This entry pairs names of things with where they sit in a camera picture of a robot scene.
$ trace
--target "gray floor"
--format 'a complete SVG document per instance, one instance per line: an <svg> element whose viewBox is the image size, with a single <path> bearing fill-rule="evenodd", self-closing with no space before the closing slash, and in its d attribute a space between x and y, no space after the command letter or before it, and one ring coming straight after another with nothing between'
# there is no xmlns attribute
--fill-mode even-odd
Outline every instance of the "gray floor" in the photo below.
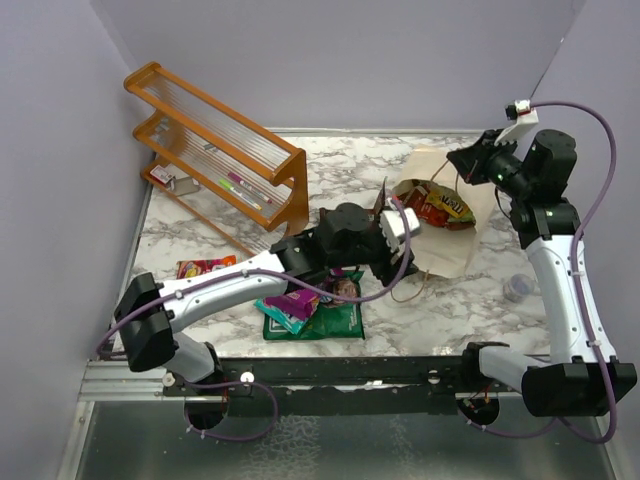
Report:
<svg viewBox="0 0 640 480"><path fill-rule="evenodd" d="M526 432L544 423L529 416L519 398L509 398L502 401L496 427ZM201 440L185 427L180 404L97 405L78 478L614 478L604 448L564 428L534 440L505 440L466 426L458 416L284 417L262 440L228 444Z"/></svg>

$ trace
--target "red candy wrapper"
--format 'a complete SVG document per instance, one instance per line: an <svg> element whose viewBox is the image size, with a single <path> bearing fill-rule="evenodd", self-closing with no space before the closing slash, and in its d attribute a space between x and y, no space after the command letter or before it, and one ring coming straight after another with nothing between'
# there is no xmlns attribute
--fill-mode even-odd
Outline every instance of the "red candy wrapper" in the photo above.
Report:
<svg viewBox="0 0 640 480"><path fill-rule="evenodd" d="M213 260L184 260L176 263L176 278L197 277L205 273L212 272L219 268L228 267L237 263L235 255L229 255L224 258L216 258Z"/></svg>

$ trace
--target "brown paper bag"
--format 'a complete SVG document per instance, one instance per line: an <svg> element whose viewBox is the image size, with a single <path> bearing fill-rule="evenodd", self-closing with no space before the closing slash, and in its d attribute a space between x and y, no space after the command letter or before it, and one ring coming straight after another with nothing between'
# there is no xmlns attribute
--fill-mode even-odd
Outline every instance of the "brown paper bag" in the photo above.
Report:
<svg viewBox="0 0 640 480"><path fill-rule="evenodd" d="M458 194L476 219L475 226L452 231L421 221L422 232L411 239L411 250L416 257L414 263L420 270L455 278L465 274L478 249L482 232L495 208L495 197L491 184L472 186L462 180L456 182L457 171L447 161L446 154L446 150L435 147L416 147L397 178L393 192L402 195L411 190L411 180L433 180L451 189L455 189L457 183Z"/></svg>

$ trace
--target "wooden rack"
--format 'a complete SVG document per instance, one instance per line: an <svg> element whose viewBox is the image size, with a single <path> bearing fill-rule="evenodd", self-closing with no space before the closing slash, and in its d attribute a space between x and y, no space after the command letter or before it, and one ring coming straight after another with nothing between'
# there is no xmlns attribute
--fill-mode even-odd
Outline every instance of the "wooden rack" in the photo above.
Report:
<svg viewBox="0 0 640 480"><path fill-rule="evenodd" d="M256 252L248 250L196 208L173 195L151 176L151 170L156 165L175 165L266 231L285 222L285 235L295 235L305 228L309 221L309 197L304 150L285 142L158 63L149 63L129 75L124 87L156 109L133 131L137 140L158 154L141 172L143 178L248 254ZM248 183L254 192L234 183L230 173ZM232 184L251 204L224 188L224 182Z"/></svg>

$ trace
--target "label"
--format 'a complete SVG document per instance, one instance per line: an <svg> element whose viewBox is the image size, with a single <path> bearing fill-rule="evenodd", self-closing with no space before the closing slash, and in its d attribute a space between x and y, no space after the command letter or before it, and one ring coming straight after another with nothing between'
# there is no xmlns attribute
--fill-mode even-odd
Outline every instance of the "label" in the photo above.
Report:
<svg viewBox="0 0 640 480"><path fill-rule="evenodd" d="M153 178L158 180L163 185L167 185L172 179L173 175L167 172L162 166L156 165L153 170L149 172Z"/></svg>

